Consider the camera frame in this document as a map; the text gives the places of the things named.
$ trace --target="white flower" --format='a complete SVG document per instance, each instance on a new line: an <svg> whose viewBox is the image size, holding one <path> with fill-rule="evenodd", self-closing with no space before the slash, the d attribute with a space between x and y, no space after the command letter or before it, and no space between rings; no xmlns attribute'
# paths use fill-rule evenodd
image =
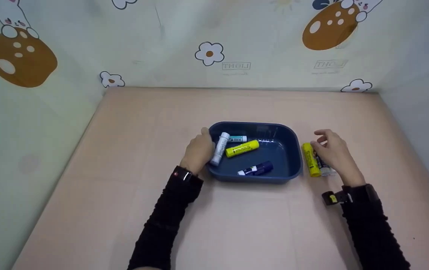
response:
<svg viewBox="0 0 429 270"><path fill-rule="evenodd" d="M202 60L205 66L211 66L214 62L224 60L223 45L219 43L204 42L199 45L199 51L194 55L197 60Z"/></svg>
<svg viewBox="0 0 429 270"><path fill-rule="evenodd" d="M125 84L121 76L118 74L111 75L109 72L103 71L99 74L99 76L101 77L101 83L105 88L106 87L123 87Z"/></svg>
<svg viewBox="0 0 429 270"><path fill-rule="evenodd" d="M364 82L362 79L356 79L346 87L341 89L341 92L366 92L372 88L372 83Z"/></svg>
<svg viewBox="0 0 429 270"><path fill-rule="evenodd" d="M117 9L123 10L128 4L134 4L138 0L112 0Z"/></svg>

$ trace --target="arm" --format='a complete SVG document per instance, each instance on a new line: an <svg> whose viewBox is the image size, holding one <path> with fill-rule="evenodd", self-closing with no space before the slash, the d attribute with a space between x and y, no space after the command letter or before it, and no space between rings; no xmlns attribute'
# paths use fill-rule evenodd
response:
<svg viewBox="0 0 429 270"><path fill-rule="evenodd" d="M331 130L317 130L322 135L312 147L324 162L335 169L350 189L354 202L342 204L343 217L348 223L354 248L364 270L409 269L401 248L387 223L380 200L371 201L365 192L365 179L349 153L346 142Z"/></svg>
<svg viewBox="0 0 429 270"><path fill-rule="evenodd" d="M128 270L170 270L171 249L178 233L179 224L189 203L198 196L203 181L197 174L209 161L214 152L213 142L207 128L191 140L185 156L171 174L163 193L154 206L153 213L144 224L144 229L129 260ZM184 169L192 172L189 179L183 179Z"/></svg>

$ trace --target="black clip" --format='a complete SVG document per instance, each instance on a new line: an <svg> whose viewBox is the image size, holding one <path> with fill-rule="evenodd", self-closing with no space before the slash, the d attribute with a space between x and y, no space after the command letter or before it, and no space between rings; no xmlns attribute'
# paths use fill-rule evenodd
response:
<svg viewBox="0 0 429 270"><path fill-rule="evenodd" d="M323 198L324 204L326 204L326 206L348 201L348 195L346 195L344 191L334 193L330 190L322 193L321 197Z"/></svg>

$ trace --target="beige table surface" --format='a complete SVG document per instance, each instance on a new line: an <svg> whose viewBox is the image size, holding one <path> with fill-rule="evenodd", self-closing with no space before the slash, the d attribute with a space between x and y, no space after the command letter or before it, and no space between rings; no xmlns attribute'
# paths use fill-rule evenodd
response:
<svg viewBox="0 0 429 270"><path fill-rule="evenodd" d="M377 94L157 88L108 91L14 269L126 269L185 146L218 121L281 123L300 143L338 132L412 269L429 270L429 175ZM282 186L207 179L173 269L358 269L340 207L320 197L340 187L338 176L306 173Z"/></svg>

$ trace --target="left hand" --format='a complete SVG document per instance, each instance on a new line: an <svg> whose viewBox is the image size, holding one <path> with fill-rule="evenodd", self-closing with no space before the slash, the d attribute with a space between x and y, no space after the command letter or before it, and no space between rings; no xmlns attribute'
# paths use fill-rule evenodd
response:
<svg viewBox="0 0 429 270"><path fill-rule="evenodd" d="M180 166L198 174L204 165L211 160L214 154L214 142L209 135L209 129L204 127L201 134L191 140L186 147L186 152L180 162Z"/></svg>

